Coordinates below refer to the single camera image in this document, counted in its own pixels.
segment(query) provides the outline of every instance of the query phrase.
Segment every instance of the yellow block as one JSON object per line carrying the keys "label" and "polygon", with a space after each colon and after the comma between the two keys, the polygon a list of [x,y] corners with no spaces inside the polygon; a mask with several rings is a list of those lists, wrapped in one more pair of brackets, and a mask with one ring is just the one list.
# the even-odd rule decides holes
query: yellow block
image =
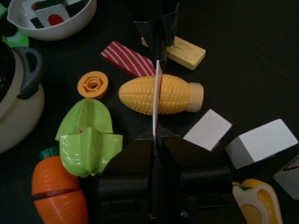
{"label": "yellow block", "polygon": [[178,37],[174,38],[173,45],[167,47],[167,58],[191,70],[194,70],[201,64],[205,55],[205,49]]}

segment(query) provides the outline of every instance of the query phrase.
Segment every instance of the green toy vegetable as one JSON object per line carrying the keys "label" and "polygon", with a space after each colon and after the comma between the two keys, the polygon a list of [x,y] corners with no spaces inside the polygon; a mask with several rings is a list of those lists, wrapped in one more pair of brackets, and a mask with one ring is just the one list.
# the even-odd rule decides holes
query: green toy vegetable
{"label": "green toy vegetable", "polygon": [[107,107],[88,98],[70,110],[55,139],[60,141],[63,165],[80,177],[101,174],[123,147],[123,136],[114,134]]}

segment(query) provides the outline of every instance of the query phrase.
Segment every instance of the white bowl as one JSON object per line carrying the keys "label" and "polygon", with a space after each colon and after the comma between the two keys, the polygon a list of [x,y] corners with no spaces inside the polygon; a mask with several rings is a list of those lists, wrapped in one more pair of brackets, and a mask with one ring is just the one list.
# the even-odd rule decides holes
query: white bowl
{"label": "white bowl", "polygon": [[88,0],[82,11],[66,22],[47,28],[35,28],[26,15],[23,1],[12,0],[8,6],[7,20],[27,34],[28,37],[44,41],[66,39],[76,34],[95,16],[98,0]]}

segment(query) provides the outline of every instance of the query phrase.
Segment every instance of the black surface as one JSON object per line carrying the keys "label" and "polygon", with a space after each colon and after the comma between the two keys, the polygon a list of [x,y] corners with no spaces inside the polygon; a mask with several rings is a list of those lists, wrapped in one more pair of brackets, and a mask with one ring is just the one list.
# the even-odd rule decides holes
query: black surface
{"label": "black surface", "polygon": [[[183,136],[209,109],[231,123],[222,138],[226,146],[242,133],[282,118],[299,137],[299,10],[298,1],[199,1],[181,5],[178,36],[207,50],[195,71],[169,60],[167,73],[205,86],[205,103],[199,113],[162,115],[161,124]],[[118,99],[118,89],[133,78],[113,67],[101,52],[111,41],[150,56],[130,13],[118,0],[98,1],[98,13],[88,27],[74,37],[56,41],[31,40],[44,60],[43,87],[46,107],[42,120],[27,139],[0,155],[0,221],[42,223],[34,207],[31,181],[39,153],[58,145],[55,135],[62,119],[82,99],[76,86],[82,75],[92,70],[107,74],[110,85],[102,99],[113,116],[115,133],[125,135],[125,147],[151,126],[151,117],[130,110]],[[273,175],[299,153],[299,145],[263,162],[235,170],[226,152],[219,154],[235,181],[257,178],[278,194],[286,224],[299,220],[299,201],[293,200]],[[99,212],[94,195],[98,178],[84,178],[91,223]]]}

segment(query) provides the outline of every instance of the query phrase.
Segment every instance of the orange carrot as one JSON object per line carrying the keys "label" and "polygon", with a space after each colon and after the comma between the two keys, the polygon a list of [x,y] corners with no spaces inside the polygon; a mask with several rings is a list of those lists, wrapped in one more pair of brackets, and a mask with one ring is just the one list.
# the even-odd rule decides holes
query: orange carrot
{"label": "orange carrot", "polygon": [[88,223],[87,201],[82,191],[39,199],[34,204],[46,224]]}
{"label": "orange carrot", "polygon": [[34,204],[46,224],[86,224],[88,206],[79,177],[67,172],[58,153],[58,148],[42,152],[32,173]]}

